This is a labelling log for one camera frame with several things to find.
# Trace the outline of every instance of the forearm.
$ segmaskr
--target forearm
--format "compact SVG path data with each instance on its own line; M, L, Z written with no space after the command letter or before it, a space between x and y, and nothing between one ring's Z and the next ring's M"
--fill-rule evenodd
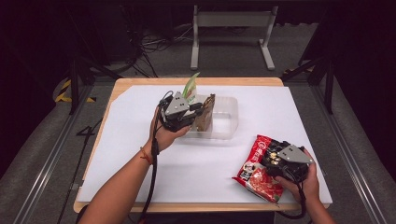
M320 199L307 199L306 210L315 224L335 223Z
M149 159L151 143L143 146ZM93 197L80 223L121 223L136 200L149 169L143 152L138 151Z

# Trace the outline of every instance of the food package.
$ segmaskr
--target food package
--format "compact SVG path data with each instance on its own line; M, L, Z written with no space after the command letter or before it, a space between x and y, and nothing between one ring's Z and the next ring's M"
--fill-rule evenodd
M269 176L265 166L261 165L262 157L272 141L270 137L258 134L247 160L233 179L255 195L270 203L277 203L283 193L283 187Z

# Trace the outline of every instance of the wrist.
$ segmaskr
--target wrist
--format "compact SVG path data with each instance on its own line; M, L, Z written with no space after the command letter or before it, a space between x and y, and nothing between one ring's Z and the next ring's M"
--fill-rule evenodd
M317 206L318 204L322 204L322 202L320 201L319 197L316 196L311 196L311 197L306 197L305 199L305 204L307 206Z
M146 159L150 165L152 164L151 142L150 141L147 141L147 143L140 148L139 153L141 153L140 158Z

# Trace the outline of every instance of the hand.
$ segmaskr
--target hand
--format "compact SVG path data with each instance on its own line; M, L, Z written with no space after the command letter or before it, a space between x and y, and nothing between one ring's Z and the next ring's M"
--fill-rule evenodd
M151 121L150 130L149 130L149 141L151 142L151 140L153 138L153 136L152 136L153 131L155 129L159 128L155 137L157 138L158 148L161 152L162 150L170 147L172 145L172 143L175 141L175 139L186 134L191 129L191 126L186 126L182 129L178 130L176 133L173 133L169 130L166 130L163 127L163 125L161 124L161 122L158 120L157 127L154 127L158 110L159 110L159 108L157 107L155 110L155 113L154 113L154 118Z
M304 149L304 153L313 160L312 156L306 149ZM277 176L276 181L278 181L283 188L290 190L297 202L301 200L296 184L281 176ZM303 192L307 201L319 200L319 182L317 177L317 166L315 163L311 163L309 165L308 175L303 181Z

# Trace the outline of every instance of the clear plastic bin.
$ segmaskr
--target clear plastic bin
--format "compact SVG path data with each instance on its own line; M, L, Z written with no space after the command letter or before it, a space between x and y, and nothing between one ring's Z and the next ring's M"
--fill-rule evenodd
M197 95L195 103L203 103L207 95ZM238 101L233 97L217 96L213 107L212 124L206 132L197 132L193 125L185 138L231 139L238 127Z

